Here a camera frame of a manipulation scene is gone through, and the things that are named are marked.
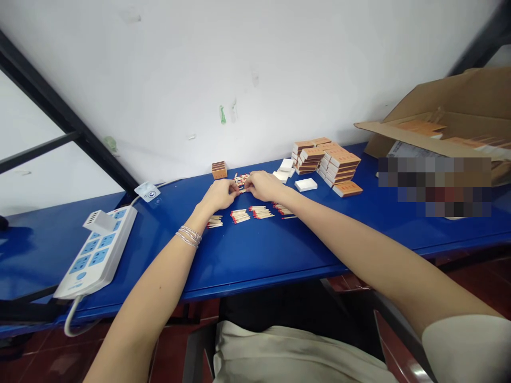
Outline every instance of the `power cord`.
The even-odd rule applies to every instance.
[[[162,184],[159,184],[159,185],[156,185],[156,188],[159,189],[161,188],[162,186],[165,186],[165,185],[169,185],[169,184],[173,184],[174,182],[177,182],[177,181],[181,181],[182,178],[178,178],[177,180],[174,180],[174,181],[168,181],[168,182],[164,182]],[[135,205],[135,202],[138,201],[138,199],[140,198],[140,196],[136,196],[135,199],[129,204],[130,206],[133,206]]]
[[[173,184],[174,182],[177,182],[177,181],[181,181],[182,178],[179,178],[177,180],[174,180],[174,181],[168,181],[168,182],[164,182],[163,184],[160,184],[160,185],[157,185],[157,188],[161,188],[162,186],[165,186],[165,185],[169,185],[169,184]],[[130,204],[130,206],[133,206],[137,201],[138,199],[140,198],[140,196],[137,196]],[[96,321],[94,321],[93,323],[87,325],[86,327],[83,327],[82,329],[80,329],[78,332],[72,332],[71,331],[71,321],[73,319],[73,316],[75,315],[75,312],[76,312],[76,309],[78,307],[78,305],[80,304],[81,300],[84,298],[85,295],[78,295],[75,300],[73,301],[73,304],[71,306],[71,310],[69,310],[69,314],[68,314],[68,317],[65,319],[65,325],[64,325],[64,333],[68,336],[68,337],[76,337],[78,335],[81,335],[85,332],[87,332],[88,330],[92,329],[95,325],[97,325],[101,319],[98,319]]]
[[[73,319],[73,316],[75,315],[76,308],[78,307],[78,304],[81,302],[81,300],[84,298],[84,296],[85,295],[78,295],[75,298],[75,300],[73,301],[73,305],[71,306],[71,310],[69,310],[68,317],[65,319],[64,333],[70,338],[76,337],[78,335],[82,335],[83,333],[92,329],[95,325],[97,325],[101,321],[101,319],[98,319],[98,320],[94,321],[93,323],[83,327],[78,332],[71,331],[71,321]]]

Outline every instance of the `forearm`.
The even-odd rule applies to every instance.
[[[184,225],[202,234],[212,213],[199,204]],[[153,260],[112,323],[88,381],[116,380],[119,374],[122,381],[147,379],[154,345],[179,302],[195,251],[176,235]],[[111,369],[120,365],[123,367],[117,371]]]
[[[428,261],[363,223],[293,189],[286,190],[280,203],[295,213],[353,273],[389,298],[418,334],[428,324],[454,315],[498,315]]]

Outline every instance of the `blue power socket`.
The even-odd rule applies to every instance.
[[[94,240],[94,241],[91,241],[89,242],[87,245],[85,245],[84,247],[84,250],[82,251],[82,255],[83,254],[87,254],[87,253],[90,253],[92,250],[94,250],[96,248],[96,245],[97,243],[99,242],[100,240],[97,239],[97,240]]]
[[[89,258],[90,258],[90,255],[87,255],[82,258],[77,259],[73,268],[71,269],[71,271],[69,273],[73,274],[74,272],[84,269],[85,266],[87,265],[87,261],[89,260]]]
[[[95,264],[103,262],[105,260],[105,257],[106,257],[107,253],[108,253],[108,248],[106,248],[105,250],[98,251],[92,257],[92,260],[90,261],[89,266],[93,266]]]
[[[124,217],[125,214],[126,214],[126,210],[121,210],[121,211],[117,212],[113,217],[115,219],[120,219],[120,218]]]
[[[113,241],[113,238],[115,236],[116,236],[116,234],[114,233],[114,234],[110,234],[109,236],[103,237],[103,239],[101,240],[101,243],[100,243],[98,248],[102,248],[102,247],[110,245],[112,243],[112,241]]]

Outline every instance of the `person's left hand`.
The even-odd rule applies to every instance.
[[[224,178],[213,182],[200,204],[213,214],[217,210],[228,208],[238,195],[240,188],[236,182]]]

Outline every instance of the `silver bracelet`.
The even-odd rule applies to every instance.
[[[181,228],[178,231],[188,234],[192,240],[197,242],[197,244],[199,244],[202,241],[201,235],[187,226],[181,226]]]
[[[176,231],[176,234],[177,234],[179,237],[181,237],[181,239],[182,239],[184,242],[188,243],[190,246],[193,246],[193,247],[195,247],[195,248],[199,248],[199,247],[198,247],[197,245],[195,245],[193,242],[190,242],[188,239],[186,239],[186,238],[185,238],[185,237],[184,237],[181,233],[179,233],[179,232],[177,232],[177,231]]]

